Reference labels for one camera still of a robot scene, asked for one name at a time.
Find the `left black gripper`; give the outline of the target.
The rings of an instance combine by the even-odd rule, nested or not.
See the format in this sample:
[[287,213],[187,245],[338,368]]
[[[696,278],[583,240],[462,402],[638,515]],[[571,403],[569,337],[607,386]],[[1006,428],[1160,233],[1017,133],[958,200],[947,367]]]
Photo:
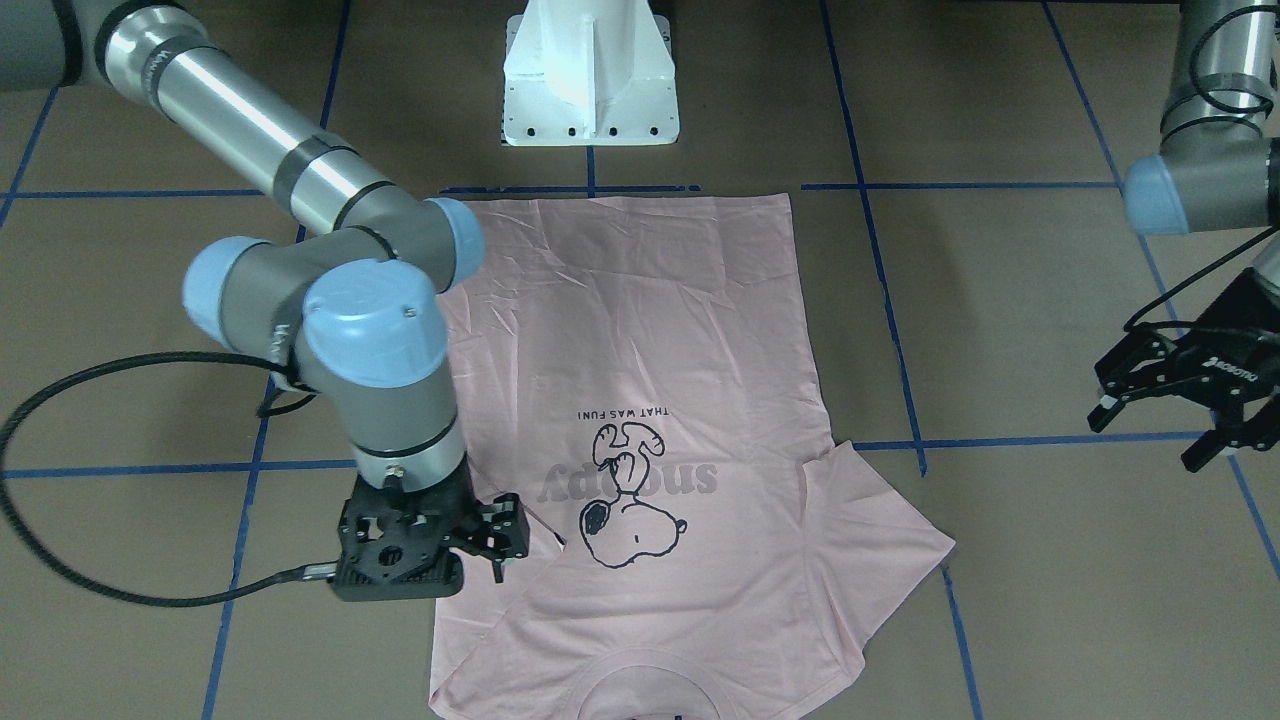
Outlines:
[[1277,287],[1258,272],[1240,273],[1181,337],[1129,331],[1096,364],[1101,396],[1091,430],[1106,429],[1126,405],[1185,398],[1213,414],[1213,428],[1181,454],[1199,471],[1226,451],[1274,446],[1277,387]]

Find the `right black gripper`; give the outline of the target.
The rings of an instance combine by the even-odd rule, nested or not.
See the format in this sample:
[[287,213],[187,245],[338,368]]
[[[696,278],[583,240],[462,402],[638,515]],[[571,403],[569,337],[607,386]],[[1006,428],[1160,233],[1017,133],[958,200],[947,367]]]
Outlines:
[[497,584],[529,555],[529,519],[517,493],[476,501],[468,471],[426,489],[375,488],[355,480],[338,524],[340,555],[330,579],[346,602],[439,600],[461,592],[458,550],[485,559]]

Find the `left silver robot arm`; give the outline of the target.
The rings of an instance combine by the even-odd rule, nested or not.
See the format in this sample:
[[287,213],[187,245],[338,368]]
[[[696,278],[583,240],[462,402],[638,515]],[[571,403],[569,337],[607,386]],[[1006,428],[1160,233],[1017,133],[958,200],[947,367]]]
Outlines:
[[1143,398],[1184,398],[1213,425],[1181,454],[1188,471],[1216,457],[1277,443],[1277,4],[1184,1],[1156,154],[1123,182],[1138,234],[1256,229],[1256,259],[1189,322],[1135,311],[1094,365],[1100,401],[1088,416],[1103,430]]

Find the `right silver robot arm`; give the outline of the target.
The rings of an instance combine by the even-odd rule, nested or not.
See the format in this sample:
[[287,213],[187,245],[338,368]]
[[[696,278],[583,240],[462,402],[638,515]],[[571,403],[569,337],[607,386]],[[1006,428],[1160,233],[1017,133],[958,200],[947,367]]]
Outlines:
[[125,603],[198,607],[275,585],[321,582],[347,602],[442,600],[462,591],[465,557],[495,582],[529,555],[517,495],[481,498],[442,300],[475,275],[486,238],[453,199],[420,199],[342,136],[250,74],[179,1],[5,1],[3,91],[88,86],[164,118],[270,202],[303,238],[232,233],[193,255],[180,301],[212,351],[140,354],[63,377],[3,423],[3,450],[36,411],[92,380],[186,364],[252,366],[279,397],[334,410],[355,464],[328,562],[206,596],[127,591],[73,568],[3,489],[26,548],[73,585]]

